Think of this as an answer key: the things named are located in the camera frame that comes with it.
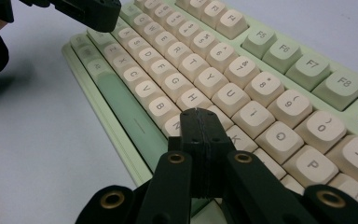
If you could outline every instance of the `light green keyboard frame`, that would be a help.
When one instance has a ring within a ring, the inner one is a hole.
[[[176,6],[174,0],[165,0],[164,2],[183,13],[189,20],[199,21]],[[268,64],[262,62],[245,49],[242,49],[241,44],[245,37],[252,31],[253,26],[257,27],[262,25],[267,27],[267,25],[249,16],[245,15],[245,19],[250,28],[233,40],[228,40],[201,21],[199,21],[199,25],[202,29],[214,34],[221,42],[230,44],[239,55],[244,55],[253,60],[261,71],[268,71],[278,77],[286,89],[295,89],[307,96],[314,110],[326,110],[334,114],[345,123],[348,133],[358,135],[358,99],[344,111],[337,111],[317,96],[301,88],[293,80],[280,74]],[[277,31],[275,31],[275,33],[278,39],[287,39],[296,42]],[[300,45],[303,54],[311,52],[329,62],[332,72],[338,69],[350,71],[348,68],[325,58],[312,49],[298,42],[296,43]],[[118,154],[126,164],[134,182],[138,186],[143,184],[151,178],[152,171],[156,168],[160,155],[167,151],[167,138],[137,102],[119,76],[110,76],[110,78],[99,81],[99,83],[94,83],[69,43],[63,46],[62,53]]]

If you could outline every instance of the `gray desk surface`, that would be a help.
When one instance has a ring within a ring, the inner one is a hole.
[[[61,54],[86,28],[53,7],[12,4],[1,32],[0,224],[74,223],[98,189],[134,184]],[[358,73],[358,1],[228,4]]]

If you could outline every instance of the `green spacebar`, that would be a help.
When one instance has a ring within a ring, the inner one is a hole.
[[[116,74],[98,78],[98,89],[126,130],[149,168],[156,169],[159,157],[168,151],[167,138]]]

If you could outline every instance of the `keyboard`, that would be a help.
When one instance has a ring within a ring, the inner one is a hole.
[[[89,28],[62,53],[138,186],[201,107],[288,189],[358,201],[358,74],[224,2],[135,0],[112,33]]]

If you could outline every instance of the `green keyboard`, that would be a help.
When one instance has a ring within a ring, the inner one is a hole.
[[[358,74],[225,3],[135,0],[112,33],[88,29],[62,53],[138,186],[181,111],[202,107],[287,188],[358,201]]]

